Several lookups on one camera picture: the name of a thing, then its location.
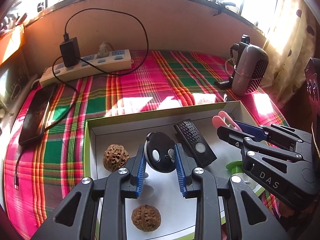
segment plug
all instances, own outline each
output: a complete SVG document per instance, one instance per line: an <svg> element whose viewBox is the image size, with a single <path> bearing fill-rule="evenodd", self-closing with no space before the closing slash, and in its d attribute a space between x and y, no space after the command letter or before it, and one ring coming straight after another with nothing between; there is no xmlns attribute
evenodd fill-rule
<svg viewBox="0 0 320 240"><path fill-rule="evenodd" d="M14 175L14 188L19 190L19 178L17 174Z"/></svg>
<svg viewBox="0 0 320 240"><path fill-rule="evenodd" d="M107 50L106 42L103 42L99 47L97 58L108 57L108 56L109 56L109 51Z"/></svg>
<svg viewBox="0 0 320 240"><path fill-rule="evenodd" d="M69 38L69 34L63 35L64 41L60 44L60 52L63 58L64 65L71 67L78 64L80 58L80 50L77 37Z"/></svg>

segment cardboard box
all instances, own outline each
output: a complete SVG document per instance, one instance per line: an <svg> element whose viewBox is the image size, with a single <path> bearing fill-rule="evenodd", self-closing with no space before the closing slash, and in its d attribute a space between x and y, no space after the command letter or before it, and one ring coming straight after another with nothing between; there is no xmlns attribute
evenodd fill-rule
<svg viewBox="0 0 320 240"><path fill-rule="evenodd" d="M87 120L84 139L84 176L95 180L110 174L102 163L104 151L110 144L123 145L130 157L133 157L137 154L139 145L145 142L146 136L150 132L164 132L178 142L173 125L182 120L191 119L217 156L217 160L206 169L215 176L229 178L231 173L225 167L232 161L241 160L241 153L240 149L221 141L217 136L217 130L212 125L212 117L221 110L227 112L234 120L256 125L240 101ZM147 165L146 172L149 177L145 179L141 197L126 199L125 202L128 240L194 239L196 199L182 197L176 171L159 173ZM263 191L264 189L260 185L254 189L257 195ZM99 236L102 201L100 201L98 212L97 237ZM219 197L219 202L221 222L225 223L222 197ZM161 214L161 226L154 232L142 232L131 221L132 210L143 204L155 206Z"/></svg>

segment walnut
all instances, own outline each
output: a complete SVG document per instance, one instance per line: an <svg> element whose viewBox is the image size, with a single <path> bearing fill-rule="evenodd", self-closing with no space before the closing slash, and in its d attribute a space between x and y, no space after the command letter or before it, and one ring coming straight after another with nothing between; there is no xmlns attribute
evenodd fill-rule
<svg viewBox="0 0 320 240"><path fill-rule="evenodd" d="M161 224L159 211L149 205L142 205L135 208L131 215L132 223L143 232L152 232L158 229Z"/></svg>
<svg viewBox="0 0 320 240"><path fill-rule="evenodd" d="M103 155L103 166L108 171L116 171L123 168L129 159L128 152L122 145L111 144Z"/></svg>

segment black cable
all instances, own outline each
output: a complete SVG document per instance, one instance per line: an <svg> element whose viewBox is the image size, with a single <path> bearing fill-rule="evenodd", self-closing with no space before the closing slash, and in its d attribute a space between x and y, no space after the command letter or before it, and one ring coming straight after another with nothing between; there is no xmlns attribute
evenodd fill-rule
<svg viewBox="0 0 320 240"><path fill-rule="evenodd" d="M19 165L19 162L20 162L20 159L21 159L21 156L23 154L23 147L21 145L18 146L18 159L17 159L17 162L16 162L16 166L14 168L14 177L13 177L13 182L14 182L14 188L15 189L19 189L19 178L18 178L18 165Z"/></svg>
<svg viewBox="0 0 320 240"><path fill-rule="evenodd" d="M104 70L96 67L95 65L87 62L86 60L84 60L84 59L82 59L82 58L78 58L78 57L77 57L77 59L79 59L79 60L87 63L87 64L90 65L91 67L94 67L95 69L101 71L101 72L104 73L104 74L108 74L108 75L112 75L112 76L124 76L124 75L128 75L128 74L136 71L138 68L140 68L140 67L142 66L142 64L145 62L145 60L147 59L147 56L148 56L148 53L149 53L149 40L148 40L147 31L146 31L144 25L142 24L142 22L141 22L137 17L133 16L133 15L130 14L130 13L125 13L125 12L120 12L120 11L115 11L115 10L110 10L110 9L103 9L103 8L87 8L87 9L83 9L83 10L81 10L81 11L78 11L78 12L76 12L74 15L72 15L72 16L67 20L67 22L66 22L66 25L65 25L65 27L64 27L64 35L63 35L65 41L67 41L67 40L69 39L69 34L67 33L67 25L68 25L69 21L70 21L74 16L76 16L77 14L79 14L79 13L81 13L81 12L84 12L84 11L88 11L88 10L100 10L100 11L108 11L108 12L120 13L120 14L124 14L124 15L130 16L130 17L134 18L135 20L137 20L137 21L139 22L139 24L141 25L141 27L142 27L142 29L143 29L143 31L144 31L144 35L145 35L145 37L146 37L147 51L146 51L146 54L145 54L145 56L144 56L144 59L142 60L142 62L141 62L136 68L134 68L134 69L132 69L132 70L126 72L126 73L121 73L121 74L116 74L116 73L112 73L112 72L106 72L106 71L104 71Z"/></svg>
<svg viewBox="0 0 320 240"><path fill-rule="evenodd" d="M272 207L272 211L273 211L273 215L275 216L275 218L278 220L278 222L280 222L280 217L279 217L278 212L276 211L276 209L274 207Z"/></svg>
<svg viewBox="0 0 320 240"><path fill-rule="evenodd" d="M106 42L105 41L105 44L108 44L109 45L109 47L112 49L112 51L114 51L115 49L113 48L113 46L109 43L109 42Z"/></svg>
<svg viewBox="0 0 320 240"><path fill-rule="evenodd" d="M146 31L144 25L142 24L142 22L141 22L137 17L135 17L135 16L133 16L133 15L131 15L131 14L129 14L129 13L124 13L124 12L114 11L114 10L109 10L109 9L103 9L103 8L87 8L87 9L83 9L83 10L81 10L81 11L78 11L78 12L75 13L74 15L72 15L72 16L68 19L68 21L66 22L66 25L65 25L65 28L64 28L65 34L63 35L64 39L65 39L65 40L68 40L68 39L69 39L69 35L68 35L68 33L67 33L67 25L68 25L68 22L69 22L74 16L76 16L77 14L79 14L79 13L81 13L81 12L83 12L83 11L88 11L88 10L110 11L110 12L115 12L115 13L120 13L120 14L128 15L128 16L133 17L134 19L136 19L136 20L140 23L141 27L143 28L143 31L144 31L144 34L145 34L145 37L146 37L147 51L146 51L146 55L145 55L144 59L142 60L142 62L141 62L136 68L134 68L134 69L132 69L132 70L126 72L126 73L122 73L122 74L116 74L116 73L106 72L106 71L104 71L104 70L102 70L102 69L99 69L99 68L96 67L95 65L87 62L86 60L83 60L82 58L78 58L78 57L77 57L77 59L79 59L79 60L87 63L88 65L94 67L95 69L101 71L102 73L109 74L109 75L112 75L112 76L124 76L124 75L128 75L128 74L136 71L138 68L140 68L140 67L142 66L142 64L145 62L145 60L146 60L146 58L147 58L147 56L148 56L148 53L149 53L149 40L148 40L147 31ZM71 109L73 108L73 106L75 105L75 103L76 103L76 101L77 101L77 99L78 99L78 95L79 95L79 92L78 92L78 90L77 90L75 87L69 85L68 83L66 83L66 82L64 82L64 81L62 81L62 80L61 80L60 78L58 78L57 75L54 73L54 65L55 65L56 62L57 62L60 58L62 58L62 57L63 57L63 56L58 57L58 58L53 62L53 64L52 64L52 74L53 74L54 77L55 77L58 81L60 81L62 84L65 84L67 87L73 89L73 90L76 92L76 98L75 98L75 100L72 102L72 104L71 104L71 106L69 107L69 109L68 109L58 120L56 120L54 123L52 123L51 125L49 125L48 127L45 128L46 131L49 130L50 128L54 127L55 125L57 125L59 122L61 122L61 121L69 114L70 110L71 110ZM22 154L23 154L23 147L19 145L18 151L20 152L20 154L19 154L19 157L18 157L18 159L17 159L16 165L15 165L15 172L14 172L14 187L15 187L15 189L18 189L18 187L19 187L18 165L19 165L21 156L22 156Z"/></svg>
<svg viewBox="0 0 320 240"><path fill-rule="evenodd" d="M49 125L48 127L45 128L46 131L49 130L50 128L54 127L55 125L57 125L59 122L61 122L61 121L69 114L70 110L71 110L71 109L73 108L73 106L75 105L75 103L76 103L76 101L77 101L77 99L78 99L78 95L79 95L78 90L77 90L74 86L71 86L71 85L69 85L68 83L62 81L62 80L61 80L60 78L58 78L57 75L54 73L54 65L55 65L55 63L56 63L59 59L61 59L62 57L63 57L63 56L58 57L58 58L53 62L53 64L52 64L52 74L53 74L54 77L55 77L57 80L59 80L62 84L65 84L67 87L73 89L73 90L76 92L76 98L75 98L75 100L73 100L71 106L70 106L69 109L63 114L63 116L61 116L58 120L56 120L54 123L52 123L51 125Z"/></svg>
<svg viewBox="0 0 320 240"><path fill-rule="evenodd" d="M52 64L52 73L53 73L53 75L55 76L55 78L56 78L57 80L59 80L62 84L65 84L67 87L70 87L71 89L73 89L73 90L76 92L76 98L75 98L75 100L73 100L73 102L72 102L71 106L69 107L69 109L68 109L58 120L56 120L54 123L52 123L51 125L49 125L48 127L45 128L46 131L49 130L50 128L54 127L55 125L57 125L59 122L61 122L62 119L64 119L64 118L69 114L70 110L71 110L71 109L73 108L73 106L75 105L75 103L76 103L76 101L77 101L77 99L78 99L78 95L79 95L79 92L78 92L78 90L77 90L75 87L69 85L68 83L65 83L65 82L62 81L60 78L58 78L57 75L54 73L54 65L55 65L55 63L57 62L57 60L59 60L60 58L62 58L62 56L58 57L58 58L53 62L53 64ZM15 189L19 189L18 166L19 166L20 159L21 159L21 157L22 157L22 155L23 155L23 149L24 149L24 147L22 147L21 145L19 145L19 147L18 147L19 156L18 156L16 165L15 165L14 177L13 177L13 179L14 179L14 188L15 188Z"/></svg>
<svg viewBox="0 0 320 240"><path fill-rule="evenodd" d="M230 48L230 56L233 58L233 47Z"/></svg>

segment heater grille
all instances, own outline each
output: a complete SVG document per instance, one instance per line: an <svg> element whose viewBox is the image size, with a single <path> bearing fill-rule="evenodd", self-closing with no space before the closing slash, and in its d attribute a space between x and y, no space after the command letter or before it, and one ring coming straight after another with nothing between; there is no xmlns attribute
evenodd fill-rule
<svg viewBox="0 0 320 240"><path fill-rule="evenodd" d="M245 90L245 94L250 94L255 92L260 85L261 80L263 79L264 73L268 67L268 62L266 60L260 59L256 67L254 68L252 79L249 81L249 84Z"/></svg>

